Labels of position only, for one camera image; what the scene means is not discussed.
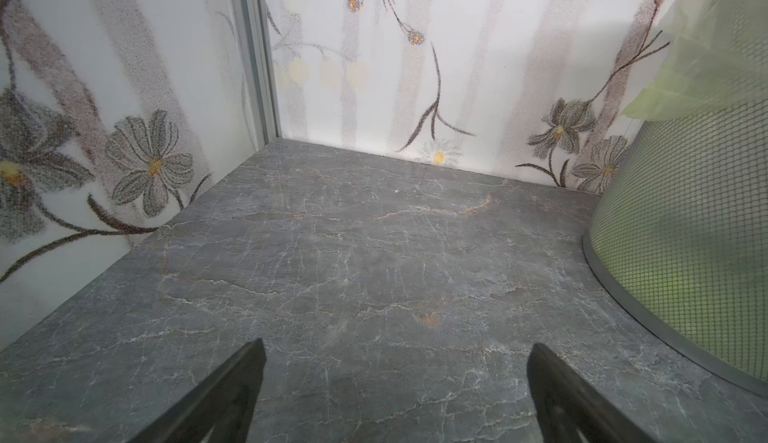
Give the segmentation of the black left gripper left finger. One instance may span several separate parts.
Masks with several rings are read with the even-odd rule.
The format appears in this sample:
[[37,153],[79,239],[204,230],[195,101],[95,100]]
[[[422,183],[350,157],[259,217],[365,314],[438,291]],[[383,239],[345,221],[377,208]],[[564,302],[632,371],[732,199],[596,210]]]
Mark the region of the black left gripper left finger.
[[261,339],[246,343],[132,440],[246,441],[266,362]]

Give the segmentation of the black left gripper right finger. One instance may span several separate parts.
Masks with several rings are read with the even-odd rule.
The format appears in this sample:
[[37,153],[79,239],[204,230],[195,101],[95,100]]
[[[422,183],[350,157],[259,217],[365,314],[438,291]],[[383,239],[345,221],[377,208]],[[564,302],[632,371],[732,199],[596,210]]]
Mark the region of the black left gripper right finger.
[[545,442],[654,441],[546,345],[533,345],[526,371]]

